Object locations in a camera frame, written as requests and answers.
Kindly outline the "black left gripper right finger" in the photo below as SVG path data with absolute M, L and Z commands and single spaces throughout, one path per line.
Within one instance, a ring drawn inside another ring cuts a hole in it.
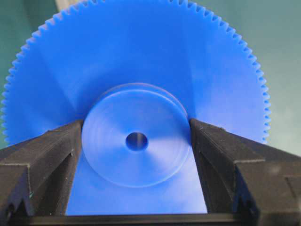
M 301 223 L 301 159 L 197 119 L 191 146 L 210 213 L 242 213 L 254 226 Z

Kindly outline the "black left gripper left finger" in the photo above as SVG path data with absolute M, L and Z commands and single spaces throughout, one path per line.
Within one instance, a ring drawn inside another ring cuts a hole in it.
M 0 151 L 0 224 L 14 215 L 64 215 L 81 152 L 83 121 Z

